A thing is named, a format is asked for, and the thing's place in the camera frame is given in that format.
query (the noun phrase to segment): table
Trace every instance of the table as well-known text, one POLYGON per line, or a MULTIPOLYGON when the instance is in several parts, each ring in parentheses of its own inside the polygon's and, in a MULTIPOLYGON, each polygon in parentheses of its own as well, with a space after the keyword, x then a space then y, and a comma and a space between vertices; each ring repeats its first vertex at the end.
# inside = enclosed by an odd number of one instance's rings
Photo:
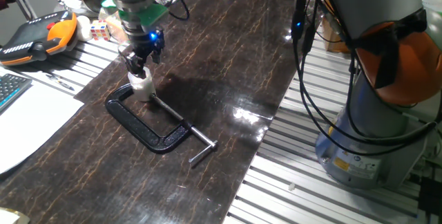
MULTIPOLYGON (((295 72, 285 38, 294 0, 186 3, 189 21, 159 22, 166 48, 148 67, 159 97, 218 150, 192 169, 197 138, 157 155, 131 136, 104 108, 128 83, 115 60, 77 94, 85 106, 0 183, 0 206, 32 223, 222 222, 295 72)), ((126 105, 159 133, 176 124, 153 104, 126 105)))

